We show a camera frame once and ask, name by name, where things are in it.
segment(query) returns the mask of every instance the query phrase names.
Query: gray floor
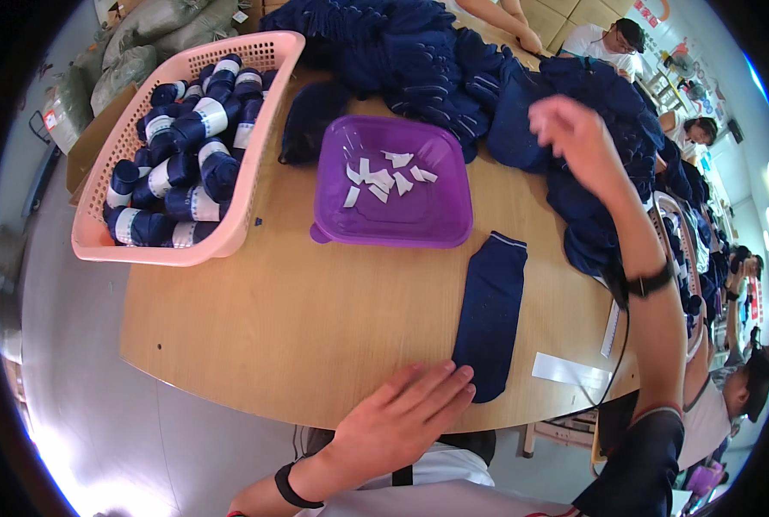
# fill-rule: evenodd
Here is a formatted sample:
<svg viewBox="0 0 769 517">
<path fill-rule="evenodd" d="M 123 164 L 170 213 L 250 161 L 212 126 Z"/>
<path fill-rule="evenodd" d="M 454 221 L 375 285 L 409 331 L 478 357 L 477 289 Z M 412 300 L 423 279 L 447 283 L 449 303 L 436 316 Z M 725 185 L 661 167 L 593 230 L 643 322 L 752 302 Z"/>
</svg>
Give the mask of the gray floor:
<svg viewBox="0 0 769 517">
<path fill-rule="evenodd" d="M 32 438 L 72 506 L 91 517 L 224 515 L 236 491 L 293 459 L 294 427 L 197 398 L 118 356 L 129 266 L 82 262 L 69 236 L 65 160 L 29 224 L 23 375 Z M 589 453 L 544 440 L 515 458 L 499 433 L 497 486 L 568 502 Z"/>
</svg>

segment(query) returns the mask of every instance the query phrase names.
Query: pink plastic basket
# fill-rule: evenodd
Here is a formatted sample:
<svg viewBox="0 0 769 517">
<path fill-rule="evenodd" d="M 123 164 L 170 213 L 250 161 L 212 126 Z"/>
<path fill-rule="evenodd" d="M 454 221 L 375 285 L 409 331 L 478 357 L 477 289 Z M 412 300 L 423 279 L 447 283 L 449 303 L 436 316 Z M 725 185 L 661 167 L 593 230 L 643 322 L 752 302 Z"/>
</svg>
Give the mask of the pink plastic basket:
<svg viewBox="0 0 769 517">
<path fill-rule="evenodd" d="M 143 83 L 123 111 L 109 138 L 100 150 L 84 186 L 72 225 L 72 248 L 85 261 L 136 262 L 158 265 L 195 265 L 210 258 L 235 253 L 246 238 L 250 209 L 261 154 L 284 95 L 289 77 L 304 48 L 304 36 L 291 31 L 258 32 L 216 41 L 185 50 L 167 59 Z M 186 248 L 115 246 L 103 222 L 103 200 L 114 165 L 121 159 L 133 160 L 143 144 L 137 138 L 135 124 L 151 108 L 149 98 L 158 84 L 198 77 L 201 69 L 217 63 L 227 54 L 241 57 L 242 67 L 261 71 L 278 69 L 270 92 L 264 100 L 250 145 L 238 172 L 233 201 L 223 221 L 212 234 L 195 246 Z"/>
</svg>

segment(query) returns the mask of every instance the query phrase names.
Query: hand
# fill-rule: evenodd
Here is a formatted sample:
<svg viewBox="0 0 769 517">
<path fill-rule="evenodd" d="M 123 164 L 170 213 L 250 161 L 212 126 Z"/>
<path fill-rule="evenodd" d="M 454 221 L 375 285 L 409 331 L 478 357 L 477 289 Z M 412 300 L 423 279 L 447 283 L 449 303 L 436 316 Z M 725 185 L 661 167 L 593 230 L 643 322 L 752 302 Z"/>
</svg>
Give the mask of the hand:
<svg viewBox="0 0 769 517">
<path fill-rule="evenodd" d="M 607 207 L 624 199 L 624 194 L 637 197 L 597 112 L 554 95 L 532 104 L 528 118 L 537 143 L 551 145 L 555 156 L 565 157 L 576 180 Z"/>
<path fill-rule="evenodd" d="M 316 457 L 345 489 L 415 463 L 474 398 L 473 368 L 455 368 L 451 360 L 402 368 L 350 411 Z"/>
</svg>

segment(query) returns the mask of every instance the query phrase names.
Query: fan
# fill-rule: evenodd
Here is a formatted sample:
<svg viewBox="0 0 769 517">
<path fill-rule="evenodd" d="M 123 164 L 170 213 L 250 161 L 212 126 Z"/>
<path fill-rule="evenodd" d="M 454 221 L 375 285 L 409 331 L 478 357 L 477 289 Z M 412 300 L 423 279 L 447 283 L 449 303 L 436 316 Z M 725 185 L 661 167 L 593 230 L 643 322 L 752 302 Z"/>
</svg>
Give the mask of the fan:
<svg viewBox="0 0 769 517">
<path fill-rule="evenodd" d="M 695 77 L 695 63 L 688 52 L 675 52 L 663 61 L 663 66 L 676 71 L 682 78 Z"/>
</svg>

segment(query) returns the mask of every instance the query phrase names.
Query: wooden table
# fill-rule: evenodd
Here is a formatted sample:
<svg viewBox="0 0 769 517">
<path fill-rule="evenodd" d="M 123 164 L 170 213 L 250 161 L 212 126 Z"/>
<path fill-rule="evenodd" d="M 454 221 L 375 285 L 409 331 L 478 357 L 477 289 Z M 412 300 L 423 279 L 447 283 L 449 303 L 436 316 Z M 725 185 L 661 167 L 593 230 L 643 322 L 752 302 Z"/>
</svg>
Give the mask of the wooden table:
<svg viewBox="0 0 769 517">
<path fill-rule="evenodd" d="M 464 18 L 486 41 L 514 44 Z M 535 57 L 517 55 L 536 66 Z M 224 259 L 191 268 L 131 266 L 121 357 L 219 404 L 334 429 L 398 368 L 451 357 L 468 260 L 497 230 L 528 243 L 514 360 L 505 392 L 468 408 L 451 430 L 526 424 L 597 402 L 602 389 L 531 376 L 537 352 L 612 371 L 623 346 L 624 318 L 611 356 L 600 354 L 611 296 L 565 259 L 565 222 L 546 202 L 545 179 L 500 165 L 481 149 L 468 165 L 474 230 L 463 245 L 317 244 L 308 233 L 316 168 L 276 159 L 295 93 L 329 75 L 300 67 L 295 75 L 260 166 L 252 217 L 263 223 Z M 349 112 L 393 116 L 379 98 L 353 101 Z M 637 385 L 627 351 L 609 396 Z"/>
</svg>

